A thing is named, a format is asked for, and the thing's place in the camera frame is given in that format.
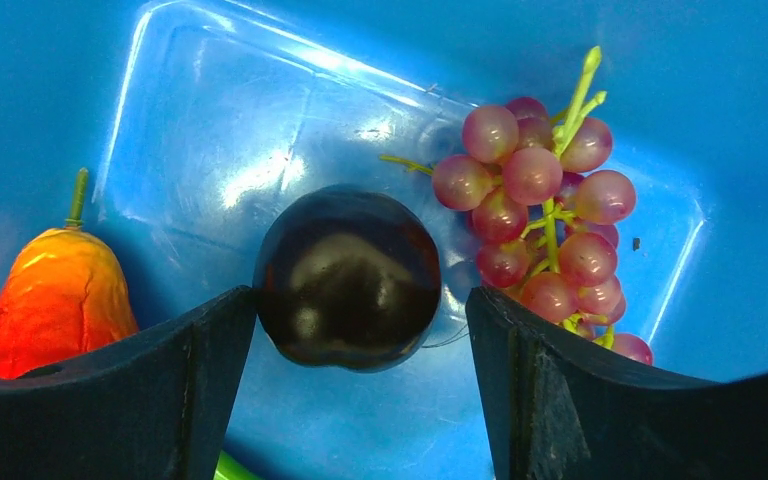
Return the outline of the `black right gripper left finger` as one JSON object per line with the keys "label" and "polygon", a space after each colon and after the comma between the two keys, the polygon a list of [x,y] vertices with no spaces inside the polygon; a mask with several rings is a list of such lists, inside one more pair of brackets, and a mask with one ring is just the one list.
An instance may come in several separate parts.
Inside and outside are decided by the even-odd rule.
{"label": "black right gripper left finger", "polygon": [[255,323],[239,286],[0,380],[0,479],[213,479]]}

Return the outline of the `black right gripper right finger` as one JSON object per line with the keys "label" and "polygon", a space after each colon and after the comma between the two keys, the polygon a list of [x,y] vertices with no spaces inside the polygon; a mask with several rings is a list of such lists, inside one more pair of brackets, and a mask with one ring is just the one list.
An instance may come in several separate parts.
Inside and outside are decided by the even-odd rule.
{"label": "black right gripper right finger", "polygon": [[618,355],[499,290],[465,305],[499,479],[768,479],[768,373],[718,383]]}

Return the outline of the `red strawberry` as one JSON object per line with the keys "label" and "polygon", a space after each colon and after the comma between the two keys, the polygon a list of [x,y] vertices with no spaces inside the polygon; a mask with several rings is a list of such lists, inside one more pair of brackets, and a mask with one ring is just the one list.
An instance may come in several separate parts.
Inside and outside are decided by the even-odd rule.
{"label": "red strawberry", "polygon": [[89,171],[78,171],[64,226],[18,253],[0,292],[0,379],[16,379],[129,337],[138,325],[120,262],[82,228]]}

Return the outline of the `light purple grape bunch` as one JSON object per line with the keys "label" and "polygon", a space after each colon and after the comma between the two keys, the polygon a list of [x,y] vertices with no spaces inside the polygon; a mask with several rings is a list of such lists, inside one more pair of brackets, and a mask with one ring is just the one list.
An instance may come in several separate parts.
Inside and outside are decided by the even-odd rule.
{"label": "light purple grape bunch", "polygon": [[594,116],[607,97],[593,91],[602,51],[592,47],[568,106],[550,114],[537,99],[474,108],[461,152],[427,166],[444,207],[465,215],[479,248],[483,284],[539,317],[619,355],[652,364],[649,344],[619,333],[627,301],[618,278],[618,224],[637,203],[624,174],[608,169],[614,139]]}

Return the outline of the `dark plum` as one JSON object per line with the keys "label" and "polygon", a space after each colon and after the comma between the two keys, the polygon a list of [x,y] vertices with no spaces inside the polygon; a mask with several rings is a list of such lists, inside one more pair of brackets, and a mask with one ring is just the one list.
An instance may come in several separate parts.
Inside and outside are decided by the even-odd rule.
{"label": "dark plum", "polygon": [[307,193],[269,227],[252,287],[293,363],[373,372],[412,356],[442,296],[438,248],[396,199],[348,185]]}

